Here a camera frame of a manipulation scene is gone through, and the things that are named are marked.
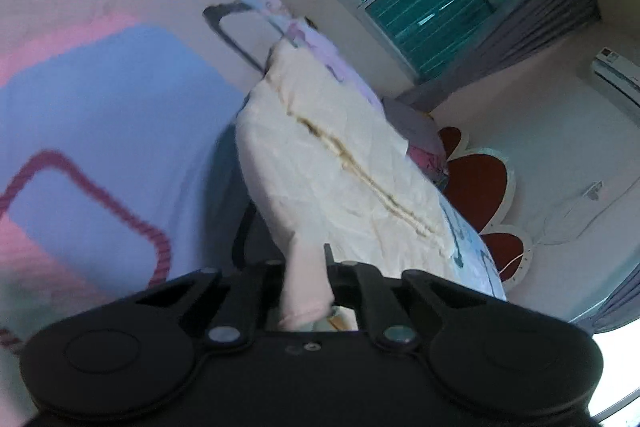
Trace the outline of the cream puffer jacket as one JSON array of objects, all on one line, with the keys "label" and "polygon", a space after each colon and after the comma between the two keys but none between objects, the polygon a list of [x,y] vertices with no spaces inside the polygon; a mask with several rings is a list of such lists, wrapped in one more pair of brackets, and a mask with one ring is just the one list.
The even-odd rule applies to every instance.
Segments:
[{"label": "cream puffer jacket", "polygon": [[407,141],[310,51],[272,48],[235,135],[250,198],[285,257],[281,329],[329,315],[327,255],[386,277],[420,269],[460,282],[440,193]]}]

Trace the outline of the stack of folded clothes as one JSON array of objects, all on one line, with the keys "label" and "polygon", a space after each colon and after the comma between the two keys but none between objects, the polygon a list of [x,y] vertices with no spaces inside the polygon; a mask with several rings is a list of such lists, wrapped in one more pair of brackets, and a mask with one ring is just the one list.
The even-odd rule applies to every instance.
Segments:
[{"label": "stack of folded clothes", "polygon": [[444,144],[435,121],[392,98],[383,98],[388,122],[408,141],[408,157],[438,188],[448,183],[449,172]]}]

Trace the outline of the red white headboard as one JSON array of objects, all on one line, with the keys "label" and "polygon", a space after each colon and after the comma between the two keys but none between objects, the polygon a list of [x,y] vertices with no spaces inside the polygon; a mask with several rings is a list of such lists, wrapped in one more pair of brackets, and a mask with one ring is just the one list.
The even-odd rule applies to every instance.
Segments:
[{"label": "red white headboard", "polygon": [[506,223],[516,192],[514,168],[494,148],[470,147],[469,133],[457,127],[438,135],[449,171],[446,199],[483,239],[503,288],[512,291],[526,277],[534,250],[527,232]]}]

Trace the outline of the pink blanket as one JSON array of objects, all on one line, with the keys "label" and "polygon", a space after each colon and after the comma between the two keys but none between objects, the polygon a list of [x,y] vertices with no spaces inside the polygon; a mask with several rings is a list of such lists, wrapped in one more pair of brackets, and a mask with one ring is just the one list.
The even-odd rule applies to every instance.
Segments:
[{"label": "pink blanket", "polygon": [[383,112],[383,105],[378,96],[344,59],[336,45],[318,31],[310,20],[295,17],[281,0],[257,0],[257,2],[267,15],[276,18],[276,22],[284,29],[285,35],[292,43],[307,48],[332,72],[339,83],[357,91],[378,112]]}]

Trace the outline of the patterned bed sheet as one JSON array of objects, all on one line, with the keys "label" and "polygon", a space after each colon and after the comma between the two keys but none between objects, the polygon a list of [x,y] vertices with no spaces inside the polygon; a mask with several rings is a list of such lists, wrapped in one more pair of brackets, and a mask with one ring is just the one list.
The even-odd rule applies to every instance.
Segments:
[{"label": "patterned bed sheet", "polygon": [[[235,135],[281,40],[296,46],[257,0],[1,0],[3,425],[472,421],[421,362],[430,310],[400,277],[382,274],[412,351],[335,350],[327,335],[359,329],[336,303],[296,331],[279,303],[250,346],[207,340],[247,265],[285,272]],[[461,280],[419,279],[501,299],[480,236],[440,202]]]}]

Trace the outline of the white air conditioner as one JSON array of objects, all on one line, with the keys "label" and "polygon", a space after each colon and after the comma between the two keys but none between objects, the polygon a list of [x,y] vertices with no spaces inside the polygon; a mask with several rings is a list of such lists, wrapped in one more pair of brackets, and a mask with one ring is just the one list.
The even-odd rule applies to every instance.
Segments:
[{"label": "white air conditioner", "polygon": [[608,86],[615,103],[639,124],[639,66],[606,46],[593,57],[590,69]]}]

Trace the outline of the right grey curtain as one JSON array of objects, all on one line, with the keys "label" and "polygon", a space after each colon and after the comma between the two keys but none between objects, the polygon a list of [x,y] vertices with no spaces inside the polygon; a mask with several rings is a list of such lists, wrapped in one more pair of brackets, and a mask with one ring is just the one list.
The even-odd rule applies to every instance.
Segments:
[{"label": "right grey curtain", "polygon": [[398,96],[429,112],[450,95],[601,19],[598,0],[506,0],[437,77]]}]

